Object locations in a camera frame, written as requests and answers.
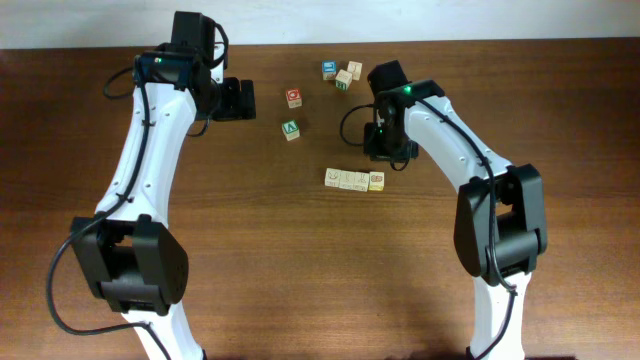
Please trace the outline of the yellow wooden block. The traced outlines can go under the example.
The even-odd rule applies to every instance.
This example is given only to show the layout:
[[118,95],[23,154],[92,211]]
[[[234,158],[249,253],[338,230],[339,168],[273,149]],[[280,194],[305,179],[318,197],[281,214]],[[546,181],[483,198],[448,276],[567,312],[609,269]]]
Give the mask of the yellow wooden block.
[[385,174],[383,172],[369,173],[369,191],[383,191],[385,186]]

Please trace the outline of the blue sided wooden block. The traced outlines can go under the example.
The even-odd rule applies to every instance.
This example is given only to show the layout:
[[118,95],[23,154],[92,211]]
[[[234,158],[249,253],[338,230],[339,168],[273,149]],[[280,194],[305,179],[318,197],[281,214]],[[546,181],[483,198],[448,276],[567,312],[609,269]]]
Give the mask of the blue sided wooden block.
[[370,184],[370,174],[365,172],[354,173],[353,189],[360,192],[367,192]]

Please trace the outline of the red sided wooden block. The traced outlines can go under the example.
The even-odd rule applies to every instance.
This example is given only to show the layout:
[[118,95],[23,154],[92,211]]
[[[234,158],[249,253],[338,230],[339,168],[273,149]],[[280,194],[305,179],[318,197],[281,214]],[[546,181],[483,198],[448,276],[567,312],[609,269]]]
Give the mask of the red sided wooden block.
[[355,172],[343,170],[340,173],[339,188],[353,190],[355,185]]

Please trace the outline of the blue number wooden block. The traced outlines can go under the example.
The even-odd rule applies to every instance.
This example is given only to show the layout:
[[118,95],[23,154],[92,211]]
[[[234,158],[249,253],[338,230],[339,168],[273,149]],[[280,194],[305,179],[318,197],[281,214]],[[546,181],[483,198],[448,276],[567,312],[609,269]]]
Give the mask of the blue number wooden block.
[[338,188],[340,186],[340,178],[342,171],[334,168],[327,168],[325,172],[324,185],[327,187]]

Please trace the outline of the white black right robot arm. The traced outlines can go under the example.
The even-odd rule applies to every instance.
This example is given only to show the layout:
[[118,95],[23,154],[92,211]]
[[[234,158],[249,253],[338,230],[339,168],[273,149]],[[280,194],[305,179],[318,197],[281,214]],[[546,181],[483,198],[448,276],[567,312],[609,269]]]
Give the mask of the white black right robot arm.
[[547,248],[540,173],[496,154],[440,86],[409,81],[398,61],[375,66],[367,82],[374,115],[365,126],[365,154],[399,169],[424,150],[456,190],[454,247],[474,285],[467,358],[524,358],[525,293]]

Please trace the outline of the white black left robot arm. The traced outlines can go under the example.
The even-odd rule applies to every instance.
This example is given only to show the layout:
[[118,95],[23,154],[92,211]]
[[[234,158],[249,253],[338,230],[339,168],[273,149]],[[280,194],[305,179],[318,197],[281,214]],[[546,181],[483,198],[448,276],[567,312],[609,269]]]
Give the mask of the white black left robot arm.
[[121,314],[151,359],[203,359],[182,299],[188,255],[169,231],[168,204],[184,140],[196,121],[256,116],[253,83],[223,75],[223,27],[174,15],[168,42],[134,60],[131,124],[111,184],[92,217],[76,217],[73,249],[94,297]]

